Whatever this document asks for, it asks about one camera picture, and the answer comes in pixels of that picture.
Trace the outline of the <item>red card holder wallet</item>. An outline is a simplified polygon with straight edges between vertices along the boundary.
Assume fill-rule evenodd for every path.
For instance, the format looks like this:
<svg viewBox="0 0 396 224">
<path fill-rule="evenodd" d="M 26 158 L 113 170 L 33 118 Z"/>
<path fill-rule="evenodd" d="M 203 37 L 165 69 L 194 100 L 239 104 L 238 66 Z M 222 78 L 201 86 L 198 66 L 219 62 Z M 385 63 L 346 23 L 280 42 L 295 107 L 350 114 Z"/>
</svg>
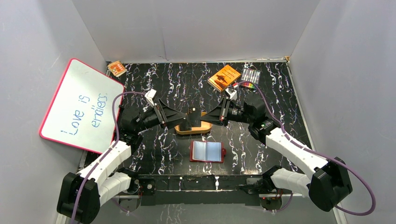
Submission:
<svg viewBox="0 0 396 224">
<path fill-rule="evenodd" d="M 191 162 L 214 162 L 223 163 L 226 149 L 222 142 L 197 141 L 190 145 Z"/>
</svg>

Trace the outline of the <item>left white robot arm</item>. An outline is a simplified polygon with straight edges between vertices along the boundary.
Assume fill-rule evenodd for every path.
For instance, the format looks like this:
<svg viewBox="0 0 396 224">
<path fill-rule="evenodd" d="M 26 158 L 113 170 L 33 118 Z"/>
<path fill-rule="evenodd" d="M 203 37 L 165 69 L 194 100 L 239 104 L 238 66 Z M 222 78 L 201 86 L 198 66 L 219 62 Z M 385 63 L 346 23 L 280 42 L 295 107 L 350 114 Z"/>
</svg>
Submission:
<svg viewBox="0 0 396 224">
<path fill-rule="evenodd" d="M 139 190 L 137 174 L 119 165 L 139 148 L 141 132 L 157 125 L 171 129 L 181 124 L 186 114 L 154 101 L 146 111 L 135 106 L 121 108 L 116 133 L 119 137 L 89 166 L 78 173 L 68 173 L 61 185 L 57 212 L 82 224 L 90 224 L 100 207 L 120 192 L 134 194 Z"/>
</svg>

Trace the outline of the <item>orange oval tray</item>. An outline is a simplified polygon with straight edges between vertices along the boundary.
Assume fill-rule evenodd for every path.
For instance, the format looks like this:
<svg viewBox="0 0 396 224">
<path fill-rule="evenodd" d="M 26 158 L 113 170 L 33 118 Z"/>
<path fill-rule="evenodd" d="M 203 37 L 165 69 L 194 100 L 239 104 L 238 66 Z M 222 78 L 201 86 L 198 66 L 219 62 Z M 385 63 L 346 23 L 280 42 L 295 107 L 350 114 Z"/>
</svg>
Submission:
<svg viewBox="0 0 396 224">
<path fill-rule="evenodd" d="M 180 135 L 204 134 L 210 132 L 211 129 L 212 124 L 204 121 L 201 121 L 201 127 L 192 127 L 191 130 L 186 131 L 180 130 L 180 125 L 175 126 L 176 133 Z"/>
</svg>

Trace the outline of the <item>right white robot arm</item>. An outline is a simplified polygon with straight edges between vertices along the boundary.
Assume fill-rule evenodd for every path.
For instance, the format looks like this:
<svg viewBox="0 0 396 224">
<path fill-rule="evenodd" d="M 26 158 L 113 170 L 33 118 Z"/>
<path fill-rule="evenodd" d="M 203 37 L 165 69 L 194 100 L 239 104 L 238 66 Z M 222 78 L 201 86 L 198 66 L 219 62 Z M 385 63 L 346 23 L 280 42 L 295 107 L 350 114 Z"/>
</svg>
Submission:
<svg viewBox="0 0 396 224">
<path fill-rule="evenodd" d="M 294 139 L 287 137 L 279 122 L 270 116 L 265 102 L 258 95 L 249 94 L 243 106 L 222 98 L 218 106 L 200 119 L 218 126 L 227 126 L 229 121 L 247 123 L 254 139 L 276 150 L 301 170 L 298 173 L 273 166 L 255 183 L 241 187 L 248 194 L 276 193 L 279 189 L 287 189 L 308 196 L 319 209 L 330 211 L 353 191 L 348 171 L 340 165 L 343 161 L 338 157 L 324 159 L 306 146 L 296 146 Z"/>
</svg>

